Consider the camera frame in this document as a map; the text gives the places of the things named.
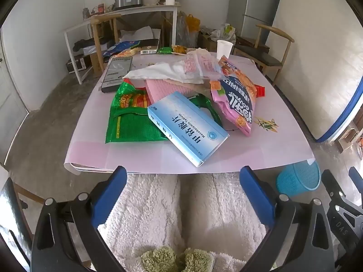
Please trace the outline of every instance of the green snack bag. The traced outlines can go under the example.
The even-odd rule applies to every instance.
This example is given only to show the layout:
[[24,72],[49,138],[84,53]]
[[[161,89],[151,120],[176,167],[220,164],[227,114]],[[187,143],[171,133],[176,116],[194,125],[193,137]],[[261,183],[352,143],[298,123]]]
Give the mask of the green snack bag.
[[172,54],[173,49],[171,47],[161,47],[158,51],[157,54]]
[[111,104],[106,143],[168,140],[149,119],[149,105],[146,89],[136,90],[124,81]]
[[214,110],[211,101],[205,97],[203,94],[198,94],[197,96],[193,96],[188,98],[195,106],[199,107],[199,108],[206,108],[209,110],[209,112],[211,113],[213,120],[219,124],[222,128],[222,121],[219,118],[218,113]]

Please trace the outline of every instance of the table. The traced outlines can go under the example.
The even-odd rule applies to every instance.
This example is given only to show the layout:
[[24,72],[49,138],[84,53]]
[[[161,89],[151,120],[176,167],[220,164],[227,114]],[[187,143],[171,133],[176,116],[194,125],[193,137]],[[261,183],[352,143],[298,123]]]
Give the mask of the table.
[[[277,133],[266,131],[253,123],[250,137],[246,137],[219,111],[224,129],[230,137],[200,167],[196,168],[169,140],[158,142],[121,142],[105,144],[110,106],[115,93],[104,94],[99,82],[92,91],[74,130],[64,167],[74,174],[80,172],[113,172],[118,165],[128,172],[191,174],[237,172],[249,165],[252,170],[274,168],[314,160],[313,152],[295,118],[268,80],[247,58],[231,55],[230,61],[255,84],[265,86],[266,96],[258,98],[255,117],[275,120]],[[148,63],[173,62],[177,55],[135,55],[132,69]],[[143,80],[134,82],[141,87]]]
[[[111,14],[120,13],[120,14],[123,14],[123,15],[128,15],[128,14],[144,13],[144,12],[158,12],[158,11],[170,12],[171,11],[171,12],[173,12],[173,25],[172,25],[172,39],[171,39],[171,42],[172,42],[172,45],[175,45],[175,40],[176,40],[176,37],[177,37],[177,9],[178,9],[178,7],[179,6],[175,6],[175,5],[174,6],[169,6],[169,5],[142,6],[142,7],[126,8],[126,9],[113,11],[113,12],[111,12]],[[105,13],[105,14],[101,14],[99,16],[103,16],[103,15],[106,15],[106,14],[110,14],[110,12]],[[79,74],[79,71],[78,71],[78,69],[76,67],[76,62],[75,62],[75,59],[74,59],[73,51],[72,51],[72,48],[70,47],[70,44],[69,44],[68,32],[76,30],[76,29],[78,29],[78,28],[80,28],[82,26],[86,26],[86,25],[88,25],[90,23],[91,23],[91,19],[88,18],[88,19],[85,19],[83,22],[81,22],[79,24],[76,24],[75,26],[69,27],[68,29],[66,29],[64,31],[64,37],[66,39],[66,44],[67,44],[69,56],[70,56],[70,59],[72,61],[74,71],[76,73],[78,83],[80,85],[82,84],[83,80],[86,78],[88,73],[91,71],[92,67],[88,68],[82,76]]]

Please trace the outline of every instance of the black box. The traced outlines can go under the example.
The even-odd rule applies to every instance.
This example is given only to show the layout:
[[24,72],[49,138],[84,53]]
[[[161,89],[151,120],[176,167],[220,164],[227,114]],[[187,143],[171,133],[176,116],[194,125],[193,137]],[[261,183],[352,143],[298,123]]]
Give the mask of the black box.
[[[85,70],[86,68],[90,67],[92,65],[91,58],[89,55],[77,55],[74,57],[76,61],[76,66],[78,70]],[[71,60],[68,60],[66,63],[66,67],[69,73],[74,72],[73,64]]]
[[123,78],[131,70],[132,57],[112,58],[106,67],[106,75],[102,81],[101,91],[103,93],[115,92],[123,82]]

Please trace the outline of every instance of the pink sponge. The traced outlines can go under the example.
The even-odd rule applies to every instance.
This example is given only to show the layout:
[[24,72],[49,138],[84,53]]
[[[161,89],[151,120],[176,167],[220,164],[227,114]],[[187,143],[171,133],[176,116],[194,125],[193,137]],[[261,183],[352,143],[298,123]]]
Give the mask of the pink sponge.
[[195,91],[179,85],[169,84],[163,80],[146,80],[146,91],[149,95],[151,104],[159,101],[160,99],[168,96],[175,91],[178,91],[185,97],[191,97],[196,94]]

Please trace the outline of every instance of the metal screw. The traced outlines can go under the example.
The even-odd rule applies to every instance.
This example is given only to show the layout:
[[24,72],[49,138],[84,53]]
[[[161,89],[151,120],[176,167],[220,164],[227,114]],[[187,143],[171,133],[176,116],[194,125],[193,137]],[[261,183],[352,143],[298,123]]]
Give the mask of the metal screw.
[[83,192],[83,193],[79,194],[78,199],[80,201],[85,201],[87,199],[87,197],[88,197],[88,194]]
[[279,199],[282,201],[288,201],[289,197],[286,194],[280,194]]
[[53,203],[53,198],[47,198],[47,200],[45,201],[46,206],[50,206],[52,203]]
[[313,202],[317,205],[320,206],[321,205],[321,200],[319,198],[314,198]]

